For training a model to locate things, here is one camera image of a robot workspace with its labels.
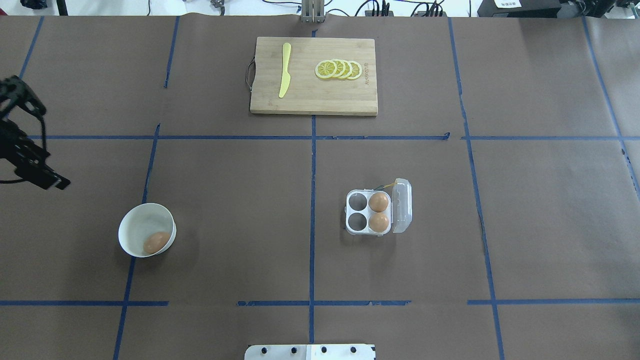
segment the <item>wooden cutting board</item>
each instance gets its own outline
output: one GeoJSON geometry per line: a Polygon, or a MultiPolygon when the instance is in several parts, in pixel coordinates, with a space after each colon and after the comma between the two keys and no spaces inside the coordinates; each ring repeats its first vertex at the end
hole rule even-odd
{"type": "Polygon", "coordinates": [[[378,114],[376,45],[373,39],[259,37],[255,46],[255,79],[251,112],[263,114],[365,115],[378,114]],[[282,44],[291,44],[291,84],[280,99],[282,44]],[[356,80],[319,79],[316,65],[334,58],[357,61],[356,80]]]}

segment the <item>white bowl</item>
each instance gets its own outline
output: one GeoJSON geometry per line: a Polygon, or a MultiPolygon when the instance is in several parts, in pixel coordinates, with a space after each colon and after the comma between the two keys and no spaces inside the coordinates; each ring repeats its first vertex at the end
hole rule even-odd
{"type": "Polygon", "coordinates": [[[148,202],[131,209],[120,222],[118,239],[122,250],[137,258],[148,258],[169,249],[175,239],[175,222],[166,207],[148,202]],[[169,241],[155,254],[144,251],[145,241],[152,234],[164,231],[170,233],[169,241]]]}

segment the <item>blue tape line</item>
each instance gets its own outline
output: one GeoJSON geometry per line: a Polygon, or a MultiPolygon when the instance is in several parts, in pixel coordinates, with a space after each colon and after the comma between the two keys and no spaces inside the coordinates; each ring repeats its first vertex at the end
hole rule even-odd
{"type": "Polygon", "coordinates": [[[316,306],[407,306],[411,300],[317,300],[316,306]]]}
{"type": "MultiPolygon", "coordinates": [[[[495,289],[493,287],[493,273],[491,270],[491,259],[489,257],[489,246],[486,241],[486,229],[484,227],[484,216],[482,214],[482,204],[480,203],[480,191],[478,189],[477,176],[476,176],[476,164],[474,162],[473,150],[471,148],[471,140],[469,133],[469,124],[467,121],[467,111],[465,110],[464,102],[462,101],[462,80],[460,78],[460,67],[458,66],[458,52],[456,51],[456,40],[453,35],[453,23],[451,18],[449,21],[449,37],[451,39],[451,52],[453,55],[453,64],[456,70],[456,82],[458,83],[458,97],[460,98],[460,111],[462,112],[462,118],[465,125],[465,136],[467,137],[467,152],[469,156],[469,165],[471,167],[471,178],[474,184],[474,195],[476,197],[476,210],[478,217],[480,218],[480,226],[482,230],[482,242],[484,246],[484,266],[486,268],[486,277],[489,283],[489,294],[491,299],[495,300],[495,289]]],[[[495,327],[495,337],[498,344],[498,355],[500,360],[504,360],[504,347],[502,345],[502,332],[500,330],[500,318],[498,316],[498,306],[492,304],[493,311],[493,326],[495,327]]]]}
{"type": "Polygon", "coordinates": [[[316,301],[316,116],[311,115],[311,209],[309,234],[309,343],[315,342],[316,301]]]}
{"type": "Polygon", "coordinates": [[[173,26],[173,38],[171,39],[171,49],[169,50],[169,61],[166,63],[166,78],[164,79],[164,88],[169,86],[169,74],[171,74],[173,50],[175,49],[175,38],[178,36],[178,24],[180,24],[180,17],[176,16],[175,25],[173,26]]]}
{"type": "Polygon", "coordinates": [[[339,135],[339,136],[318,136],[317,140],[448,140],[451,133],[440,136],[359,136],[359,135],[339,135]]]}
{"type": "Polygon", "coordinates": [[[113,360],[118,360],[120,356],[120,344],[122,343],[122,334],[124,333],[124,323],[127,319],[127,306],[129,302],[129,294],[131,292],[131,282],[133,280],[133,270],[136,267],[136,258],[131,256],[131,262],[129,263],[129,275],[127,276],[127,286],[124,291],[124,300],[122,304],[122,310],[120,312],[120,324],[118,325],[118,335],[116,336],[116,346],[113,349],[113,360]]]}
{"type": "MultiPolygon", "coordinates": [[[[40,140],[41,135],[29,135],[40,140]]],[[[47,140],[153,140],[153,135],[47,135],[47,140]]]]}
{"type": "Polygon", "coordinates": [[[36,28],[36,32],[35,34],[33,34],[33,39],[31,40],[29,51],[27,51],[27,56],[24,59],[24,63],[22,63],[22,69],[20,69],[21,79],[24,76],[24,72],[27,71],[27,65],[29,64],[29,59],[31,59],[31,53],[33,52],[33,48],[36,46],[36,40],[38,40],[38,35],[40,34],[40,28],[42,28],[43,21],[44,21],[44,16],[41,16],[40,21],[38,21],[38,27],[36,28]]]}
{"type": "MultiPolygon", "coordinates": [[[[471,140],[580,140],[580,141],[618,141],[617,136],[470,136],[471,140]]],[[[467,137],[463,136],[461,140],[466,140],[467,137]]]]}
{"type": "MultiPolygon", "coordinates": [[[[448,140],[451,133],[427,136],[316,136],[316,140],[448,140]]],[[[40,140],[40,135],[30,135],[40,140]]],[[[50,140],[153,140],[153,135],[47,135],[50,140]]],[[[160,140],[311,140],[309,135],[159,135],[160,140]]]]}
{"type": "MultiPolygon", "coordinates": [[[[145,179],[145,189],[142,194],[142,204],[147,202],[147,192],[149,186],[149,179],[151,177],[151,171],[154,167],[154,158],[156,157],[156,147],[158,143],[158,135],[160,134],[160,124],[156,126],[154,133],[154,143],[151,146],[151,155],[149,156],[149,166],[147,168],[147,177],[145,179]]],[[[122,334],[124,332],[124,323],[127,319],[127,307],[129,305],[129,294],[131,293],[131,283],[133,281],[133,270],[136,267],[136,258],[131,256],[131,262],[129,265],[129,275],[127,276],[127,286],[124,290],[124,304],[122,305],[122,311],[120,313],[120,325],[118,326],[118,336],[116,337],[116,346],[113,350],[113,360],[118,360],[120,355],[120,344],[122,342],[122,334]]]]}
{"type": "Polygon", "coordinates": [[[468,300],[467,305],[588,305],[588,304],[640,304],[640,299],[497,299],[468,300]]]}
{"type": "Polygon", "coordinates": [[[162,135],[162,140],[311,140],[311,136],[162,135]]]}
{"type": "MultiPolygon", "coordinates": [[[[314,306],[406,306],[411,300],[315,300],[314,306]]],[[[309,306],[307,300],[239,301],[239,307],[247,306],[309,306]]]]}
{"type": "Polygon", "coordinates": [[[169,306],[168,301],[129,301],[127,306],[169,306]]]}
{"type": "Polygon", "coordinates": [[[616,118],[616,114],[613,111],[613,106],[611,105],[609,92],[607,91],[607,87],[604,85],[604,80],[602,79],[602,74],[600,73],[600,66],[598,65],[596,54],[593,51],[593,45],[591,44],[591,35],[589,34],[589,27],[587,26],[587,19],[585,18],[585,16],[582,16],[582,26],[584,27],[584,34],[587,38],[587,45],[589,47],[589,53],[591,54],[591,60],[593,61],[593,67],[596,70],[596,75],[598,76],[598,81],[600,82],[600,88],[602,88],[602,93],[604,94],[604,99],[607,103],[607,108],[609,109],[609,113],[611,114],[611,120],[613,121],[613,126],[616,128],[616,134],[618,135],[618,140],[620,141],[620,147],[622,148],[622,151],[624,152],[624,155],[625,155],[625,161],[627,162],[629,175],[631,176],[631,181],[633,181],[634,188],[636,189],[636,196],[638,200],[640,200],[640,186],[638,185],[636,172],[634,171],[634,167],[631,165],[631,160],[629,159],[629,152],[627,151],[627,146],[625,145],[624,140],[622,140],[622,132],[620,131],[620,126],[618,125],[618,119],[616,118]]]}
{"type": "Polygon", "coordinates": [[[122,301],[0,300],[0,306],[122,306],[122,301]]]}
{"type": "Polygon", "coordinates": [[[147,203],[147,194],[149,189],[149,179],[151,178],[151,170],[154,167],[154,159],[156,158],[156,147],[158,144],[158,136],[160,134],[160,124],[156,126],[156,132],[154,133],[154,143],[151,145],[151,156],[149,156],[149,166],[147,167],[147,177],[145,178],[145,189],[142,192],[142,203],[147,203]]]}
{"type": "Polygon", "coordinates": [[[238,306],[309,306],[308,300],[239,301],[238,306]]]}
{"type": "MultiPolygon", "coordinates": [[[[123,306],[124,301],[102,300],[0,300],[0,306],[123,306]]],[[[128,306],[169,306],[168,301],[131,301],[128,306]]]]}

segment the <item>egg carton lid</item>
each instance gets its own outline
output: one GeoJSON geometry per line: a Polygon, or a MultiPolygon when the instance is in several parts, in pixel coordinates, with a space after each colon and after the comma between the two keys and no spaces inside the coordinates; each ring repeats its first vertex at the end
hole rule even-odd
{"type": "Polygon", "coordinates": [[[413,220],[413,205],[411,183],[409,180],[398,177],[396,184],[391,190],[391,202],[393,204],[393,226],[394,233],[403,233],[413,220]]]}

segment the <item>lemon slice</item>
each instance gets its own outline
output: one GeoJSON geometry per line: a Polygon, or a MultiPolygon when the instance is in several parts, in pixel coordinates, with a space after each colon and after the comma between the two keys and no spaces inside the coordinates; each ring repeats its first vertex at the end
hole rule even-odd
{"type": "Polygon", "coordinates": [[[338,65],[331,60],[320,61],[316,65],[316,76],[321,79],[328,79],[335,75],[338,65]]]}
{"type": "Polygon", "coordinates": [[[344,72],[342,73],[342,75],[338,76],[338,79],[346,79],[351,76],[351,72],[353,71],[353,65],[351,64],[351,61],[344,61],[344,64],[346,65],[344,67],[344,72]]]}
{"type": "Polygon", "coordinates": [[[337,66],[337,68],[338,68],[335,71],[335,74],[332,76],[332,78],[337,78],[338,76],[344,74],[344,69],[346,68],[344,60],[331,59],[331,61],[333,61],[335,63],[335,65],[337,66]]]}
{"type": "Polygon", "coordinates": [[[362,75],[362,66],[360,66],[360,63],[358,63],[357,61],[349,61],[349,64],[351,65],[351,73],[349,74],[347,79],[355,80],[359,78],[360,75],[362,75]]]}

